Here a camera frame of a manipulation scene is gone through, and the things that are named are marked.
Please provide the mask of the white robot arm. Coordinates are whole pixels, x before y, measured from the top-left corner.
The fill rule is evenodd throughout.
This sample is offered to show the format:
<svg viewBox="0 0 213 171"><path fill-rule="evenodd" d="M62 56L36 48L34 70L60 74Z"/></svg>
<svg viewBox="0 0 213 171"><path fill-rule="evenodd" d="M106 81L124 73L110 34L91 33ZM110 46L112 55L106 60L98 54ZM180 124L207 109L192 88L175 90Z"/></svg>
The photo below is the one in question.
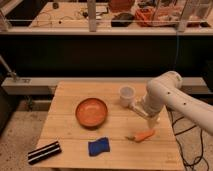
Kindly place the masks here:
<svg viewBox="0 0 213 171"><path fill-rule="evenodd" d="M146 84L146 94L140 101L131 102L130 108L139 115L154 117L167 106L213 136L213 106L182 92L182 82L179 73L168 71L150 80Z"/></svg>

